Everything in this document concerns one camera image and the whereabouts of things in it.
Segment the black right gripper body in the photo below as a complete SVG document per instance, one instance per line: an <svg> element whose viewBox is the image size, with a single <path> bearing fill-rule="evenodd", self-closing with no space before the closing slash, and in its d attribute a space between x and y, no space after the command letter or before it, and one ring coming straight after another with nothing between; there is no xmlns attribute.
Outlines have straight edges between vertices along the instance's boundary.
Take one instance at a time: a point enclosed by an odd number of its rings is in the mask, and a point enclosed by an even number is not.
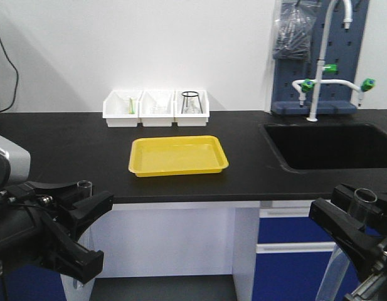
<svg viewBox="0 0 387 301"><path fill-rule="evenodd" d="M353 243L347 252L359 285L344 300L387 300L387 237Z"/></svg>

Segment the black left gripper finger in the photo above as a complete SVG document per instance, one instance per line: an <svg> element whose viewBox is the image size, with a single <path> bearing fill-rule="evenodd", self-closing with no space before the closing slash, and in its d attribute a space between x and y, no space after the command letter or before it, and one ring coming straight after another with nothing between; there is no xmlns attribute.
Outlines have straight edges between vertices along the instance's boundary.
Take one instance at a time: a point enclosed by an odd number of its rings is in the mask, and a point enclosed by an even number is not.
<svg viewBox="0 0 387 301"><path fill-rule="evenodd" d="M72 277L82 284L93 280L102 271L102 251L89 250L72 240L48 216L42 216L41 222L48 237L47 246L41 252L41 267Z"/></svg>
<svg viewBox="0 0 387 301"><path fill-rule="evenodd" d="M38 237L48 240L41 222L48 216L74 241L78 241L86 230L113 206L114 195L108 191L93 193L79 200L77 182L29 183L33 189L33 208L29 210L35 221L33 231Z"/></svg>

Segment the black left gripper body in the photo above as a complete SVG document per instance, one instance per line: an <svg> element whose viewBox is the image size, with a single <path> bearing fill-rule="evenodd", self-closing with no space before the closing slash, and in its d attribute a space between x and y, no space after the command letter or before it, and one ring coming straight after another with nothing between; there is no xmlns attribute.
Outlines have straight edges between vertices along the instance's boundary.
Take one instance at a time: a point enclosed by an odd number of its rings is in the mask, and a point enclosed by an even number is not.
<svg viewBox="0 0 387 301"><path fill-rule="evenodd" d="M54 217L59 184L22 183L0 189L0 273L24 265L57 271L52 233L41 221Z"/></svg>

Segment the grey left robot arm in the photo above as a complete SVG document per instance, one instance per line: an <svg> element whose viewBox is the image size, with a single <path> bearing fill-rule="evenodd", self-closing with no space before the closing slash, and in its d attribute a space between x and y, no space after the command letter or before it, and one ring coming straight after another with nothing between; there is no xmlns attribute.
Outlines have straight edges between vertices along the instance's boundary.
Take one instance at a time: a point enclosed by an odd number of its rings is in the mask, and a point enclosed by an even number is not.
<svg viewBox="0 0 387 301"><path fill-rule="evenodd" d="M28 151L0 136L0 276L27 264L87 283L103 268L103 252L78 241L113 206L108 191L86 183L28 180Z"/></svg>

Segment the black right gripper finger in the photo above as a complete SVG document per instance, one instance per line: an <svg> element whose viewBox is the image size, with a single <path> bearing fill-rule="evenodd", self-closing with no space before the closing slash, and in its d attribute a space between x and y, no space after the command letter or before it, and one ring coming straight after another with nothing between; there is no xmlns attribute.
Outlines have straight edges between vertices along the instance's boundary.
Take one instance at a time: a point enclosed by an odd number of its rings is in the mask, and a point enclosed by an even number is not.
<svg viewBox="0 0 387 301"><path fill-rule="evenodd" d="M387 235L387 193L340 184L332 192L331 203L365 224L367 233Z"/></svg>
<svg viewBox="0 0 387 301"><path fill-rule="evenodd" d="M384 237L364 233L364 224L322 198L311 203L309 218L347 255L359 281L365 281L374 271L376 260L381 257Z"/></svg>

